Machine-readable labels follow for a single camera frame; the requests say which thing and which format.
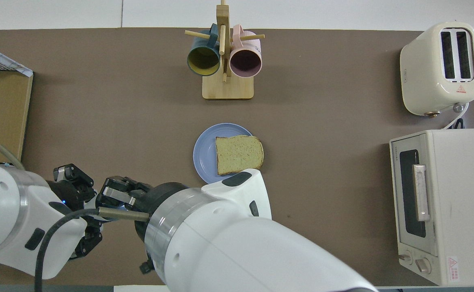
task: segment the pink mug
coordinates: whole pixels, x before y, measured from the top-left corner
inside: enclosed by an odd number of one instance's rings
[[[241,41],[241,37],[249,35],[255,35],[255,33],[244,31],[240,24],[233,27],[230,70],[239,77],[253,77],[263,68],[261,41],[259,39]]]

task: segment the mug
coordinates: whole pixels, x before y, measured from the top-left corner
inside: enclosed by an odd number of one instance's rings
[[[241,41],[241,37],[248,35],[255,35],[255,33],[244,31],[240,24],[233,27],[230,69],[239,77],[253,77],[263,68],[261,41],[259,39]]]
[[[192,48],[187,56],[187,65],[192,72],[201,76],[210,76],[219,70],[219,32],[217,24],[212,24],[210,30],[200,31],[209,34],[209,39],[194,37]]]

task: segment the toast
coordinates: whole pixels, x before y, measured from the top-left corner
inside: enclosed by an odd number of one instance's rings
[[[241,172],[246,168],[258,170],[263,165],[263,145],[255,136],[216,137],[215,146],[218,175]]]

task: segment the wooden mug rack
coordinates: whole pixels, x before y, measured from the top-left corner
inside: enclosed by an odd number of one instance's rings
[[[219,29],[219,55],[221,66],[211,76],[203,76],[204,99],[250,99],[253,97],[253,77],[239,77],[232,74],[230,69],[230,48],[233,39],[230,34],[230,7],[226,0],[217,5],[217,28]],[[209,39],[209,35],[185,30],[186,35]],[[265,35],[250,35],[241,37],[241,41],[264,39]]]

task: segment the cable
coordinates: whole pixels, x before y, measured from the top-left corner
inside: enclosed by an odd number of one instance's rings
[[[465,106],[465,108],[463,109],[463,111],[461,111],[461,112],[459,113],[459,115],[458,115],[456,118],[454,118],[454,120],[452,120],[452,122],[450,122],[450,124],[448,124],[448,125],[446,125],[444,128],[442,128],[442,130],[445,130],[445,129],[447,129],[447,128],[450,128],[450,127],[456,122],[456,120],[460,119],[460,118],[463,116],[463,114],[465,114],[465,112],[468,110],[468,106],[469,106],[469,105],[470,105],[469,102],[466,103],[466,106]]]
[[[464,120],[463,118],[460,118],[459,120],[457,120],[457,122],[455,123],[455,127],[454,129],[464,129],[465,126],[464,126]]]
[[[57,221],[57,223],[53,224],[53,226],[48,229],[46,235],[44,235],[44,238],[42,239],[41,247],[39,249],[39,253],[37,254],[37,261],[35,262],[35,292],[42,292],[42,270],[44,265],[44,256],[46,255],[46,250],[50,244],[53,234],[55,234],[55,232],[57,232],[57,230],[62,227],[63,224],[70,222],[70,220],[78,219],[83,216],[98,215],[98,213],[98,209],[83,209],[74,211],[62,217]]]
[[[15,155],[13,155],[13,153],[11,153],[8,149],[6,149],[1,144],[0,144],[0,152],[2,153],[2,155],[4,155],[4,157],[8,159],[8,161],[11,161],[11,164],[13,164],[16,168],[18,168],[19,170],[26,170],[24,168],[24,165],[22,165],[22,163],[15,157]]]

